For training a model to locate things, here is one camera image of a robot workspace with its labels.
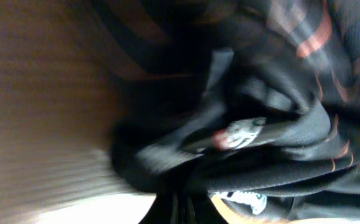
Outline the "black shirt orange contour lines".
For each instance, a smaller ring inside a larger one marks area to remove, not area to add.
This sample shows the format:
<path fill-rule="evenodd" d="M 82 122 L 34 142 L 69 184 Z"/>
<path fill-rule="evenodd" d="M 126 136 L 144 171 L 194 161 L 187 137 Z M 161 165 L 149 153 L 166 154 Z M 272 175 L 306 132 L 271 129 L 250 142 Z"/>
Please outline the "black shirt orange contour lines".
<path fill-rule="evenodd" d="M 136 189 L 215 195 L 251 216 L 360 220 L 360 1 L 93 1 L 137 67 L 167 78 L 212 50 L 204 89 L 138 95 L 113 166 Z"/>

